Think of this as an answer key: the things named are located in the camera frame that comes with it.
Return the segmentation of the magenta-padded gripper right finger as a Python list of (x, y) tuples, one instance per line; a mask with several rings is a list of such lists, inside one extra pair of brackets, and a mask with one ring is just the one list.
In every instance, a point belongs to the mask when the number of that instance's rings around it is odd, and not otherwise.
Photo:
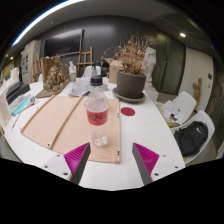
[(157, 154), (137, 143), (133, 144), (132, 153), (144, 185), (150, 184), (182, 169), (182, 167), (168, 155)]

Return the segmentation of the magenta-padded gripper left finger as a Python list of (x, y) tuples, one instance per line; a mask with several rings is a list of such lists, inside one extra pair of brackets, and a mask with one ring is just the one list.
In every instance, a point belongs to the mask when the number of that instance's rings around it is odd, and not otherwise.
[(78, 185), (90, 152), (90, 143), (85, 143), (66, 154), (56, 154), (42, 166), (42, 169)]

